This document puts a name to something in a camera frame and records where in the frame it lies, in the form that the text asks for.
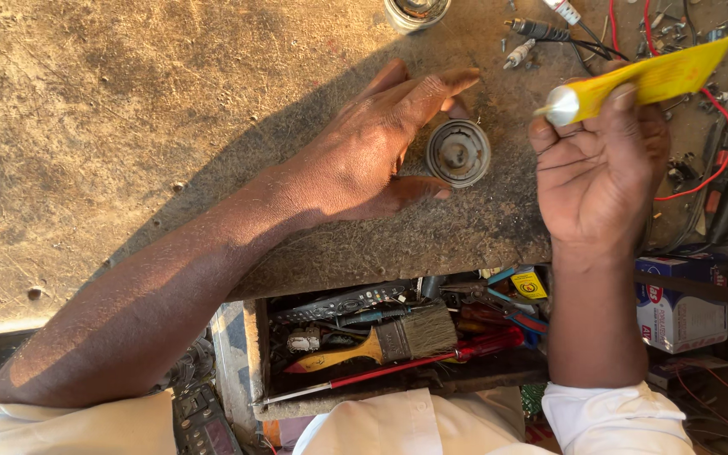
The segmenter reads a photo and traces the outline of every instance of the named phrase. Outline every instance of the philips box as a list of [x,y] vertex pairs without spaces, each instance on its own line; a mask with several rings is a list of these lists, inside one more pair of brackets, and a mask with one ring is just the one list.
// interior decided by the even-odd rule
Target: philips box
[[[640,257],[637,270],[725,286],[725,278],[708,261]],[[636,284],[637,322],[642,340],[676,354],[726,340],[726,305],[682,292]]]

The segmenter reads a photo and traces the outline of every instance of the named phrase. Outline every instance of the glue tube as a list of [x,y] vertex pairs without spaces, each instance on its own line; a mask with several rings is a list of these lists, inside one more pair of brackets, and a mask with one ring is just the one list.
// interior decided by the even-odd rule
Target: glue tube
[[603,100],[615,87],[637,85],[637,104],[651,104],[699,91],[728,51],[728,36],[659,57],[648,58],[611,73],[556,87],[547,105],[534,114],[546,114],[554,126],[565,126],[600,115]]

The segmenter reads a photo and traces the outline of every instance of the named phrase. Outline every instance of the brush bristles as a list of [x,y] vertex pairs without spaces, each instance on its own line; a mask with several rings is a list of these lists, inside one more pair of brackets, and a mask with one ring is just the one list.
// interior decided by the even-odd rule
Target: brush bristles
[[413,359],[451,352],[457,332],[445,304],[411,312],[400,319]]

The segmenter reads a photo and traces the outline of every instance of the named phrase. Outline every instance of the pliers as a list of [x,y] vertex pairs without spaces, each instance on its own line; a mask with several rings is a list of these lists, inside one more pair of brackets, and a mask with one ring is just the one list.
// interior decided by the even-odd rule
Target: pliers
[[477,281],[469,281],[458,284],[445,284],[440,286],[440,290],[449,292],[461,292],[468,296],[463,299],[464,304],[479,302],[487,305],[499,312],[505,314],[505,319],[522,326],[524,329],[534,334],[546,335],[549,330],[549,324],[541,319],[530,316],[511,304],[519,305],[535,305],[540,301],[530,300],[523,297],[504,295],[490,288],[491,284],[498,283],[502,279],[510,277],[514,273],[513,269],[504,270],[499,274],[495,274],[488,279]]

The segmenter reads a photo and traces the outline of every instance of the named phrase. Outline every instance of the workbench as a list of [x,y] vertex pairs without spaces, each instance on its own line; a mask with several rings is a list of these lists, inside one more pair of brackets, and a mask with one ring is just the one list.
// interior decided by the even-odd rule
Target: workbench
[[[712,3],[691,7],[699,31],[728,19]],[[608,3],[574,4],[601,34]],[[456,0],[441,23],[399,36],[380,0],[0,2],[0,334],[42,326],[109,267],[287,160],[393,57],[414,76],[481,69],[463,97],[490,138],[489,173],[392,219],[295,234],[231,298],[547,260],[527,124],[551,88],[584,74],[558,43],[533,48],[539,69],[502,70],[526,40],[503,20],[564,24],[541,0],[515,5]],[[615,5],[632,58],[642,9]],[[680,3],[669,12],[680,16]],[[728,59],[715,78],[728,88]],[[673,109],[674,156],[698,154],[713,123],[697,100]],[[444,120],[420,131],[403,173],[425,172],[426,141]],[[654,207],[651,245],[673,237],[687,202]]]

